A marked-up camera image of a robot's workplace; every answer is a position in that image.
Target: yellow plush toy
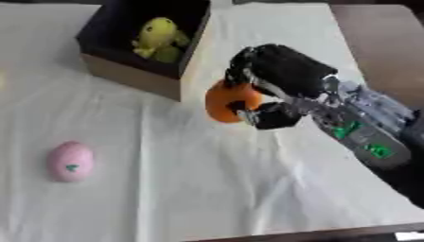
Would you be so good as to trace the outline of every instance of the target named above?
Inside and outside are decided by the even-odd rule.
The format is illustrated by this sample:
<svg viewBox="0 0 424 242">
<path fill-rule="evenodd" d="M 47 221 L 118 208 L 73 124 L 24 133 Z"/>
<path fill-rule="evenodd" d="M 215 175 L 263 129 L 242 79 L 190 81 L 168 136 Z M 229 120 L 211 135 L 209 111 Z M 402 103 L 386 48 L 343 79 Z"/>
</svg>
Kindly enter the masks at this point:
<svg viewBox="0 0 424 242">
<path fill-rule="evenodd" d="M 141 28 L 137 40 L 132 41 L 133 52 L 142 58 L 175 62 L 181 51 L 173 46 L 186 47 L 190 40 L 168 18 L 154 18 Z"/>
</svg>

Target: pink ball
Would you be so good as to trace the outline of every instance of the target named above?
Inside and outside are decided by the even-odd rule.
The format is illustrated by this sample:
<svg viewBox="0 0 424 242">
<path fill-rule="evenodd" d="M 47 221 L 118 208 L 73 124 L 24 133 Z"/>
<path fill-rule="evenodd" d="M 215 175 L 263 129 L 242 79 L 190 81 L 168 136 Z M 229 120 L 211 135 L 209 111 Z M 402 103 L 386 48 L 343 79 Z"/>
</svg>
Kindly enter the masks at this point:
<svg viewBox="0 0 424 242">
<path fill-rule="evenodd" d="M 48 169 L 62 182 L 78 182 L 88 177 L 93 169 L 93 151 L 78 142 L 69 141 L 53 149 L 48 157 Z"/>
</svg>

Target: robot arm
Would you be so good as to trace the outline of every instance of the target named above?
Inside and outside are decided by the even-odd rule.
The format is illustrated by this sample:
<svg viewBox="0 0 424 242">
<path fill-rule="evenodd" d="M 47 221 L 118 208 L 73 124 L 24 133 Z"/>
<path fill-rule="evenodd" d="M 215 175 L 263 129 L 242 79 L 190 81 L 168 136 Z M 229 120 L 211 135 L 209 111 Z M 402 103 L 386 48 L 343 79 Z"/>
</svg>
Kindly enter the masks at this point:
<svg viewBox="0 0 424 242">
<path fill-rule="evenodd" d="M 424 208 L 424 116 L 389 96 L 353 82 L 337 70 L 283 45 L 246 48 L 231 61 L 226 85 L 243 82 L 283 100 L 254 111 L 242 101 L 228 108 L 260 130 L 294 126 L 305 115 L 349 148 L 373 173 Z"/>
</svg>

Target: white cloth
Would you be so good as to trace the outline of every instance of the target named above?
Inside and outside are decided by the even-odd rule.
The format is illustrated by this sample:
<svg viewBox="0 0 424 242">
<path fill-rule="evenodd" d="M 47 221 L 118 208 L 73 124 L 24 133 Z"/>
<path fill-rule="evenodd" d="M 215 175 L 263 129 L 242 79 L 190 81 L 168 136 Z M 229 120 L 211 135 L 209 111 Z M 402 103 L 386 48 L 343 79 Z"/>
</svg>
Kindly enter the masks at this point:
<svg viewBox="0 0 424 242">
<path fill-rule="evenodd" d="M 246 45 L 283 43 L 362 81 L 327 6 L 215 9 L 184 103 L 87 73 L 73 37 L 96 9 L 0 5 L 0 241 L 161 242 L 423 217 L 308 118 L 259 132 L 205 114 L 204 92 Z M 69 140 L 95 151 L 94 174 L 53 182 L 45 155 Z"/>
</svg>

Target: open box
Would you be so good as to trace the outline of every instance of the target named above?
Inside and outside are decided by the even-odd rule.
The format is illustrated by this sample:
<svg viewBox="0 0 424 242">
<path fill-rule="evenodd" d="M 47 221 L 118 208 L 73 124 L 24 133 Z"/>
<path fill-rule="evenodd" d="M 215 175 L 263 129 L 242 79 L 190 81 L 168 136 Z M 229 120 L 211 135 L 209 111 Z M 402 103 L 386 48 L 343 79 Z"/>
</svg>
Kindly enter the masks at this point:
<svg viewBox="0 0 424 242">
<path fill-rule="evenodd" d="M 182 76 L 210 16 L 209 0 L 111 0 L 77 36 L 89 71 L 147 92 L 182 100 Z M 191 40 L 174 63 L 143 59 L 133 53 L 132 40 L 148 20 L 167 17 Z"/>
</svg>

